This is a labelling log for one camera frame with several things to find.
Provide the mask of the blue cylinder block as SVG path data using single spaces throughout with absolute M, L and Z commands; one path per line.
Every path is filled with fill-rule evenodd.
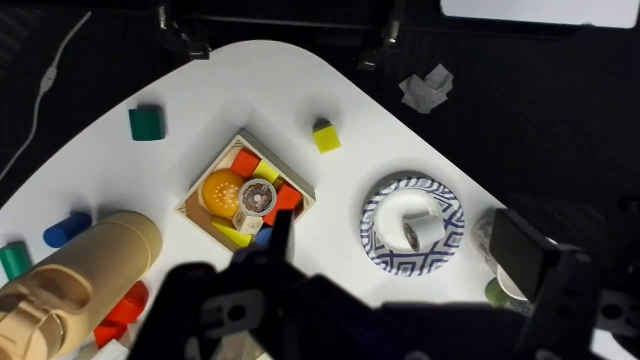
M 43 241 L 53 249 L 60 249 L 92 227 L 93 219 L 86 212 L 71 212 L 66 219 L 47 228 Z

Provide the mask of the dark green block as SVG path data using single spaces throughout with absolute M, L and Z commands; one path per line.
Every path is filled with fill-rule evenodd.
M 166 138 L 162 107 L 147 105 L 128 110 L 130 134 L 136 142 L 162 141 Z

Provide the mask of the white panel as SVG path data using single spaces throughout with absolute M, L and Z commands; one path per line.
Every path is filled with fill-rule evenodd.
M 640 0 L 440 0 L 451 18 L 631 29 Z

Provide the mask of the small yellow block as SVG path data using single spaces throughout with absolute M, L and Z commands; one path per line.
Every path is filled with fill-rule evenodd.
M 269 182 L 271 184 L 274 184 L 279 177 L 279 172 L 275 170 L 274 167 L 270 166 L 270 164 L 265 160 L 260 161 L 252 173 L 252 178 L 265 180 L 265 182 Z

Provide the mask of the wooden box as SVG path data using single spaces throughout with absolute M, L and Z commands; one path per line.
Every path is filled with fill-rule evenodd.
M 204 206 L 201 196 L 201 186 L 211 173 L 224 169 L 231 170 L 231 165 L 241 148 L 247 148 L 258 155 L 262 161 L 266 161 L 278 171 L 279 178 L 272 184 L 276 192 L 286 183 L 302 194 L 302 199 L 295 210 L 289 210 L 293 211 L 295 219 L 299 219 L 305 215 L 316 203 L 315 190 L 301 175 L 297 174 L 265 144 L 254 137 L 252 133 L 247 130 L 240 131 L 226 148 L 224 148 L 221 155 L 216 158 L 211 166 L 195 182 L 185 199 L 183 199 L 182 203 L 177 207 L 179 214 L 197 228 L 201 229 L 208 237 L 222 244 L 224 248 L 227 248 L 231 252 L 237 251 L 240 247 L 217 230 L 211 223 L 213 217 L 217 216 L 210 213 Z

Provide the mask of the coffee pod with brown lid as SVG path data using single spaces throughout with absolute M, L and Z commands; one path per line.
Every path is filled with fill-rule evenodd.
M 275 208 L 277 196 L 272 183 L 254 178 L 247 181 L 238 191 L 238 208 L 250 217 L 265 217 Z

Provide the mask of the white cup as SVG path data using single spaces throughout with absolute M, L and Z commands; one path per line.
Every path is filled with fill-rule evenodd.
M 528 302 L 528 298 L 525 294 L 518 288 L 515 284 L 515 281 L 510 278 L 505 269 L 501 265 L 497 267 L 496 278 L 498 280 L 498 284 L 501 289 L 510 297 L 519 300 Z

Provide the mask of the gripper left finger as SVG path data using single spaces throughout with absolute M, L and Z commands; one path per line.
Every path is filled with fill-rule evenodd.
M 224 340 L 241 333 L 272 360 L 323 360 L 294 299 L 307 280 L 287 259 L 294 225 L 294 212 L 281 210 L 268 245 L 236 251 L 223 271 L 205 262 L 172 269 L 127 360 L 219 360 Z

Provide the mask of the crumpled grey paper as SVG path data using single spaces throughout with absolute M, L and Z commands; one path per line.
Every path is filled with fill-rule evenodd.
M 402 103 L 428 115 L 448 100 L 448 94 L 453 90 L 454 75 L 442 64 L 439 64 L 425 78 L 412 75 L 398 86 L 403 93 Z

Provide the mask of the white coffee pod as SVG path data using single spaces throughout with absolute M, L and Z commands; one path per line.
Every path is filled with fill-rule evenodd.
M 441 217 L 429 212 L 406 215 L 402 223 L 407 243 L 415 253 L 426 251 L 428 246 L 443 239 L 446 234 Z

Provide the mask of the orange cube block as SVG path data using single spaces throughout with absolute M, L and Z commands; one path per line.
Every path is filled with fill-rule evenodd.
M 251 150 L 243 147 L 233 160 L 230 169 L 243 178 L 253 178 L 253 175 L 262 162 L 262 159 Z

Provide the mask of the orange-red block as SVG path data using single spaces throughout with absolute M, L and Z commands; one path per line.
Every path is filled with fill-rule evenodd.
M 268 226 L 273 226 L 275 218 L 278 215 L 279 211 L 295 210 L 302 198 L 302 194 L 297 191 L 295 187 L 292 187 L 286 183 L 283 184 L 277 192 L 274 208 L 271 210 L 271 212 L 265 215 L 265 217 L 263 217 L 263 222 Z

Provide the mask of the black stand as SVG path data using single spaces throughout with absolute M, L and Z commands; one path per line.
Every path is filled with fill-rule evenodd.
M 375 72 L 384 64 L 387 55 L 398 50 L 399 38 L 406 23 L 407 0 L 392 0 L 383 26 L 375 41 L 370 41 L 359 53 L 356 68 Z
M 190 60 L 210 59 L 210 37 L 194 18 L 200 0 L 151 0 L 154 35 L 163 48 Z

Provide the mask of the yellow wedge block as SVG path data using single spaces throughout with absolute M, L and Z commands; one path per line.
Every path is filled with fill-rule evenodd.
M 239 248 L 247 248 L 250 245 L 253 236 L 250 234 L 241 234 L 231 219 L 214 216 L 211 223 Z

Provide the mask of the plain wooden cube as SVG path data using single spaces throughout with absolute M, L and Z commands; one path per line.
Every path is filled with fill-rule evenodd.
M 231 219 L 236 230 L 242 235 L 256 235 L 265 223 L 261 216 L 251 216 L 238 210 Z

